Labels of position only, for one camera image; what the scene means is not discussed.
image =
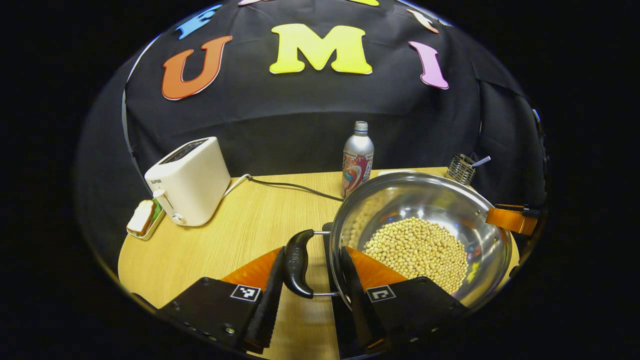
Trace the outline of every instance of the beans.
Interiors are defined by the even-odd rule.
[[[430,220],[411,217],[385,224],[365,244],[365,253],[383,259],[407,279],[427,276],[450,294],[467,274],[464,246],[444,226]]]

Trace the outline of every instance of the bread slice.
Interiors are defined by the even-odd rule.
[[[151,226],[155,209],[156,204],[153,200],[142,200],[129,220],[127,230],[138,236],[144,236]]]

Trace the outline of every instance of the aluminum bottle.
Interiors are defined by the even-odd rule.
[[[358,186],[369,180],[373,164],[373,142],[368,134],[369,125],[356,121],[353,135],[344,144],[342,157],[342,196],[347,197]]]

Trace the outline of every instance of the black cable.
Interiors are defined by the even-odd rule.
[[[255,181],[256,183],[264,184],[264,185],[280,185],[280,186],[292,186],[294,188],[301,188],[301,189],[304,189],[304,190],[306,190],[308,192],[312,192],[312,193],[314,193],[316,195],[327,197],[329,199],[338,200],[338,201],[344,201],[344,199],[340,199],[339,197],[327,195],[325,193],[321,193],[321,192],[319,192],[317,190],[313,190],[313,189],[307,188],[306,186],[302,186],[302,185],[288,184],[288,183],[272,183],[270,181],[256,180],[256,179],[252,178],[251,176],[248,176],[247,179],[249,179],[249,181]]]

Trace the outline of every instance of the table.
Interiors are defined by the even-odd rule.
[[[444,176],[447,168],[411,170]],[[371,177],[380,171],[372,170]],[[342,184],[341,172],[255,178],[299,184],[337,197]],[[286,245],[302,230],[321,230],[333,221],[340,204],[304,190],[245,180],[222,199],[205,225],[181,227],[164,217],[147,241],[127,235],[118,261],[120,282],[153,306],[163,307],[203,276],[220,279]],[[307,283],[316,293],[329,292],[321,237],[311,239],[307,249]],[[332,311],[330,297],[304,299],[283,286],[271,346],[258,356],[306,359],[313,354],[314,359],[339,359]]]

